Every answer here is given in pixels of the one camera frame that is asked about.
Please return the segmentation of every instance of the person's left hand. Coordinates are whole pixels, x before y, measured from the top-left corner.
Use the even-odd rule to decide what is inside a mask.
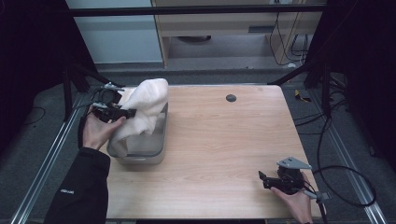
[[[109,123],[104,123],[93,113],[89,113],[82,133],[82,146],[93,149],[101,148],[125,120],[125,117],[121,117],[114,123],[111,123],[111,120]]]

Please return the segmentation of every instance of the white towel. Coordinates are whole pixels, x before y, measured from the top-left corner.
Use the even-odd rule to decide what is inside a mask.
[[[163,78],[145,80],[135,89],[120,91],[121,109],[136,109],[134,118],[125,120],[110,137],[109,144],[131,135],[152,134],[158,115],[168,102],[168,82]],[[114,148],[118,157],[126,157],[127,148]]]

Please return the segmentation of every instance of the black sleeve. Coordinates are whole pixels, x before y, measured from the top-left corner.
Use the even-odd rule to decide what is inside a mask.
[[[52,200],[45,224],[106,223],[110,158],[83,147]]]

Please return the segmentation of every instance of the gray floor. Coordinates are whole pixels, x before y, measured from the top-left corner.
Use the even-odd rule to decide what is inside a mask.
[[[276,64],[272,57],[268,43],[262,35],[250,36],[212,36],[206,42],[185,42],[174,38],[170,51],[170,60],[166,68],[144,69],[146,64],[140,64],[133,72],[112,72],[106,70],[103,75],[114,81],[126,85],[138,85],[147,78],[165,77],[171,85],[180,84],[230,84],[230,83],[267,83],[286,75],[292,68],[287,65]],[[299,65],[296,57],[294,65]],[[308,119],[298,119],[319,113],[318,104],[297,100],[294,91],[299,90],[303,97],[317,99],[320,88],[305,90],[302,85],[304,74],[294,78],[282,86],[290,112],[296,124]],[[343,100],[341,94],[333,96],[335,104]],[[27,123],[21,128],[20,135],[13,140],[11,153],[1,160],[0,166],[0,223],[8,220],[18,209],[41,163],[46,159],[52,142],[63,124],[64,103],[63,87],[55,86],[43,91],[35,98],[35,106]],[[324,124],[318,119],[304,126],[297,127],[308,160],[318,168],[318,134]],[[50,204],[50,199],[62,181],[67,167],[70,166],[77,153],[77,123],[75,122],[68,133],[62,150],[57,155],[55,165],[51,167],[48,180],[44,182],[42,190],[37,195],[35,206],[31,208],[29,219],[42,218]],[[370,156],[368,145],[362,137],[351,114],[347,112],[347,105],[337,107],[332,111],[332,127],[324,134],[320,147],[320,161],[322,166],[345,164],[344,148],[353,161],[354,167],[367,175],[377,191],[376,207],[357,208],[349,205],[337,196],[325,202],[327,217],[330,223],[396,223],[393,207],[396,197],[396,174],[389,165],[380,158]],[[364,191],[364,185],[356,186],[355,176],[344,171],[326,171],[329,183],[344,197],[359,202],[359,195]],[[319,175],[316,180],[320,191],[329,191]],[[379,208],[385,221],[370,219],[373,209]],[[285,220],[269,220],[269,223],[285,223]]]

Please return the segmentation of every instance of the plastic container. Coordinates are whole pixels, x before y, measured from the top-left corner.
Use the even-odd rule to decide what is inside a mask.
[[[152,134],[141,133],[139,135],[131,135],[119,142],[108,144],[107,153],[111,157],[125,165],[133,164],[159,164],[164,157],[164,144],[166,135],[166,121],[168,118],[168,104],[163,107],[163,111],[159,114],[155,129]],[[115,149],[126,149],[128,154],[126,157],[118,157]]]

